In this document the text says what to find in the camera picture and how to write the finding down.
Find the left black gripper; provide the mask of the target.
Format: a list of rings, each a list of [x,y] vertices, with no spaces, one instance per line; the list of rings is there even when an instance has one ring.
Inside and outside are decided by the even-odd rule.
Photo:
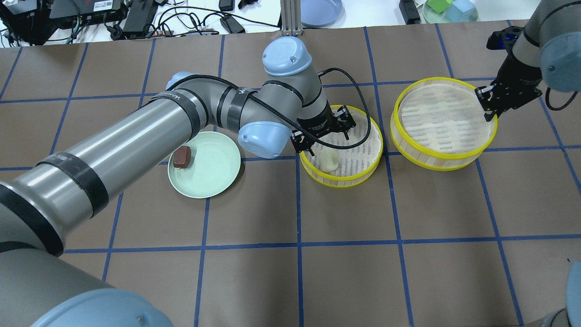
[[[330,133],[342,133],[347,140],[350,137],[347,132],[355,128],[356,122],[346,105],[341,105],[338,112],[333,112],[330,105],[325,105],[323,111],[316,117],[310,119],[298,119],[298,124],[316,139],[322,140],[322,137]],[[307,151],[313,155],[311,147],[315,144],[305,133],[299,130],[293,130],[290,137],[296,153]]]

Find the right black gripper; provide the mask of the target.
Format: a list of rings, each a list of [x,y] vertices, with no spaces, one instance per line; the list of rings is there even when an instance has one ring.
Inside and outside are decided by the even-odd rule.
[[[475,88],[486,122],[540,97],[542,92],[538,86],[541,80],[540,68],[525,64],[508,53],[492,83]]]

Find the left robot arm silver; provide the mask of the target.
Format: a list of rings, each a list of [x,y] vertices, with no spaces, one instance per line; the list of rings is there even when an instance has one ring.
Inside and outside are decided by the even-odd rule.
[[[244,149],[267,159],[288,141],[301,152],[354,128],[347,109],[332,111],[299,38],[272,41],[262,60],[268,80],[259,91],[177,73],[120,122],[1,183],[3,327],[172,326],[142,296],[62,261],[66,238],[207,125],[238,133]]]

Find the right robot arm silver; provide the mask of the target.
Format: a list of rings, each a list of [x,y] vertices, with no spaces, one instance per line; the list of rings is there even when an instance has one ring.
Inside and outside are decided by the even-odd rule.
[[[494,81],[475,89],[486,121],[541,96],[554,111],[573,102],[581,89],[580,12],[578,0],[542,0],[525,26],[490,35],[486,48],[507,57]]]

